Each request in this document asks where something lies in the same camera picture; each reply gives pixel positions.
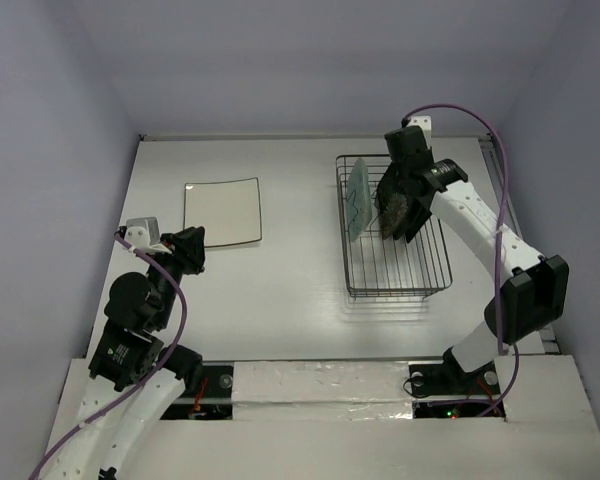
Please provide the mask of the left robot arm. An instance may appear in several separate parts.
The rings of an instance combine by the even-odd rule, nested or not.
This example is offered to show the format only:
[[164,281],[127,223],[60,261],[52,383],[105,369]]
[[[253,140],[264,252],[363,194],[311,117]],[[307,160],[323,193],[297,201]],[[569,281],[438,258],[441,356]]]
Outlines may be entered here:
[[128,478],[152,427],[179,396],[200,386],[201,355],[156,334],[175,303],[188,315],[180,283],[204,270],[204,228],[160,233],[156,218],[144,217],[127,221],[115,239],[149,268],[112,283],[75,425],[49,448],[34,479]]

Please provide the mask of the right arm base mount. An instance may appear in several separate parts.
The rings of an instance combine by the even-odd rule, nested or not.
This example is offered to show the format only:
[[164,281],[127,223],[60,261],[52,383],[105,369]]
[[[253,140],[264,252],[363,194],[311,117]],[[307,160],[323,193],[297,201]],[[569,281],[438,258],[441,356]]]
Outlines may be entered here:
[[506,417],[493,362],[459,380],[448,377],[442,363],[410,364],[402,388],[416,419]]

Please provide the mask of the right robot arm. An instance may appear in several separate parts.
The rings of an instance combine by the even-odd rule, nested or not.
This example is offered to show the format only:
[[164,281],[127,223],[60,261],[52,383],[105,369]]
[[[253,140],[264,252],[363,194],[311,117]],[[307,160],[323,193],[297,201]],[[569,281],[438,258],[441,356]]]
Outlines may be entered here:
[[436,217],[464,242],[495,283],[483,321],[444,352],[438,372],[419,380],[422,387],[438,384],[462,392],[502,347],[562,316],[569,266],[561,256],[543,255],[500,224],[461,167],[450,159],[434,159],[421,126],[403,126],[384,139],[391,162],[376,190],[382,237],[411,241],[430,217]]

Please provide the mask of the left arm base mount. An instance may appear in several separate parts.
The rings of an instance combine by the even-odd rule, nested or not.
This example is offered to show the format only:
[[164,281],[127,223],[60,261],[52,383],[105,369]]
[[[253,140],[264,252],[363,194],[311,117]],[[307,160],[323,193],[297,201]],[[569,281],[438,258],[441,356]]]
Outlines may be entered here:
[[231,420],[233,363],[205,363],[194,390],[186,391],[162,414],[162,420]]

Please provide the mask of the white square plate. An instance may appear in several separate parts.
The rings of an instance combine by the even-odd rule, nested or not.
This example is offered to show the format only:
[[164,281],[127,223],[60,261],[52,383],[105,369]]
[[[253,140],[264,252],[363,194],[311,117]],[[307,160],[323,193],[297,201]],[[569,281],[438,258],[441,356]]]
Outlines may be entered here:
[[259,179],[188,183],[184,227],[203,227],[206,248],[232,247],[262,240]]

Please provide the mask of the black floral square plate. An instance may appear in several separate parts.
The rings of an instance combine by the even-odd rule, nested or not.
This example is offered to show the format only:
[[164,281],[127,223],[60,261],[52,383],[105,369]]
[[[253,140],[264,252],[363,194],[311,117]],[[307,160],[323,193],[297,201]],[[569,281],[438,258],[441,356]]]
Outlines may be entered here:
[[392,234],[396,228],[402,211],[410,207],[411,199],[402,193],[380,194],[377,198],[379,207],[379,225],[383,240],[393,238]]

